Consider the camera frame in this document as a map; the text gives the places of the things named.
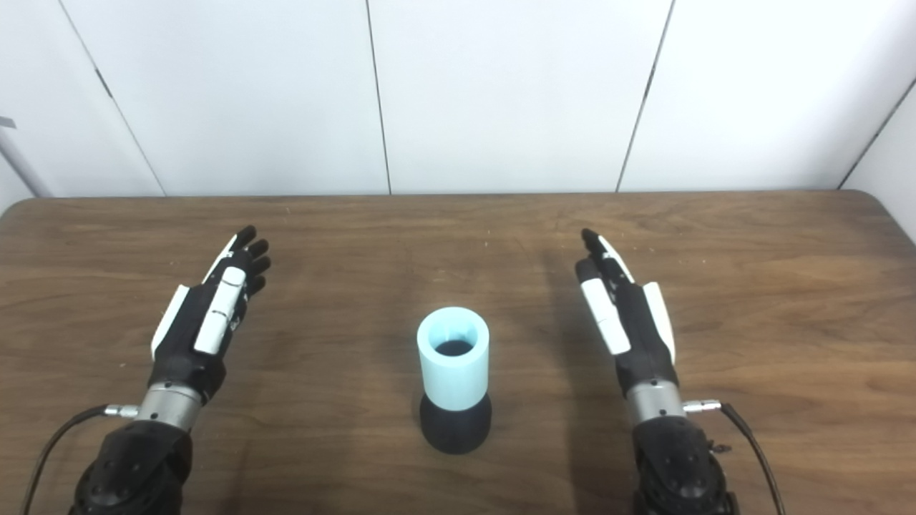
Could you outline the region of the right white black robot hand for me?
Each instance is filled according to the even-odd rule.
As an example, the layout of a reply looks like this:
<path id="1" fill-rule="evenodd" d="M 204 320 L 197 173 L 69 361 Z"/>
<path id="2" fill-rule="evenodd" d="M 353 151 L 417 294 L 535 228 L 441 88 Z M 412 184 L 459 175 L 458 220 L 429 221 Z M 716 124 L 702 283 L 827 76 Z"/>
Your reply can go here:
<path id="1" fill-rule="evenodd" d="M 588 252 L 575 273 L 599 336 L 614 359 L 622 394 L 640 384 L 680 385 L 671 322 L 661 290 L 641 285 L 609 242 L 589 228 L 581 238 Z"/>

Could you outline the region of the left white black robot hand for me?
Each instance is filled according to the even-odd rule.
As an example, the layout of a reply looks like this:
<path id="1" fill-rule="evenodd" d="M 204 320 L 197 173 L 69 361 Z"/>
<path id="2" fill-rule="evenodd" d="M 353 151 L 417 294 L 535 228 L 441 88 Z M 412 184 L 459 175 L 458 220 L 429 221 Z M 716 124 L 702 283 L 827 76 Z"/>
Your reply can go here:
<path id="1" fill-rule="evenodd" d="M 245 226 L 219 252 L 208 273 L 193 286 L 180 285 L 171 297 L 151 342 L 148 385 L 189 388 L 203 404 L 222 388 L 225 354 L 242 325 L 248 304 L 264 289 L 271 267 L 268 241 Z"/>

